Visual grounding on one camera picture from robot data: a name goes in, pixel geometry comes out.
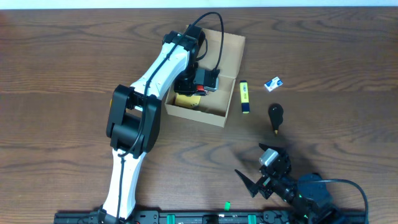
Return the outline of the black correction tape dispenser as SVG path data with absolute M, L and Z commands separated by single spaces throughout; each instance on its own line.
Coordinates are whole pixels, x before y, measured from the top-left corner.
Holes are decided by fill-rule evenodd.
M 278 134 L 279 126 L 283 123 L 283 114 L 284 109 L 280 104 L 273 103 L 269 106 L 268 115 L 275 135 Z

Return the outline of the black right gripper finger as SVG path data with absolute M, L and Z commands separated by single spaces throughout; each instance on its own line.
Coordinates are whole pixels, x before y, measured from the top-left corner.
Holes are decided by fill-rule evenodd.
M 268 149 L 272 149 L 272 150 L 276 151 L 277 153 L 285 153 L 285 149 L 284 149 L 283 147 L 268 146 L 268 145 L 262 144 L 262 143 L 259 143 L 259 147 L 260 147 L 263 151 L 267 151 Z
M 247 188 L 250 196 L 254 198 L 259 191 L 259 188 L 256 183 L 254 183 L 251 179 L 246 177 L 242 172 L 238 171 L 237 169 L 234 170 L 235 173 L 239 176 L 239 178 L 243 181 L 245 187 Z

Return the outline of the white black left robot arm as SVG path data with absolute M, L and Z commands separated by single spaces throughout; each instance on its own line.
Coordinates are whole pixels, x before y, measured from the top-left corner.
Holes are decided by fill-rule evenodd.
M 159 56 L 143 76 L 113 92 L 106 127 L 113 149 L 108 196 L 99 210 L 100 223 L 125 223 L 136 206 L 136 187 L 142 162 L 159 135 L 161 103 L 179 75 L 192 78 L 198 52 L 205 41 L 201 27 L 164 36 Z

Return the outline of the red black stapler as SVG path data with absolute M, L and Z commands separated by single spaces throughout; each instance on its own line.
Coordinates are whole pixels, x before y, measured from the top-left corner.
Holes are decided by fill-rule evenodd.
M 196 95 L 199 95 L 199 96 L 205 96 L 206 95 L 206 90 L 204 89 L 203 85 L 197 85 L 196 86 Z

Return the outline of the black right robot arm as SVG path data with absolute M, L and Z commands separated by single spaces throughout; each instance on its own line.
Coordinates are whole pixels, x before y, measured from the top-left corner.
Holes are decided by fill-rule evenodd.
M 320 176 L 308 175 L 307 184 L 296 180 L 290 176 L 292 165 L 284 148 L 261 143 L 259 147 L 264 153 L 259 158 L 261 177 L 257 182 L 235 170 L 252 197 L 261 194 L 268 199 L 276 194 L 293 207 L 297 218 L 307 223 L 348 223 L 346 215 L 332 203 Z

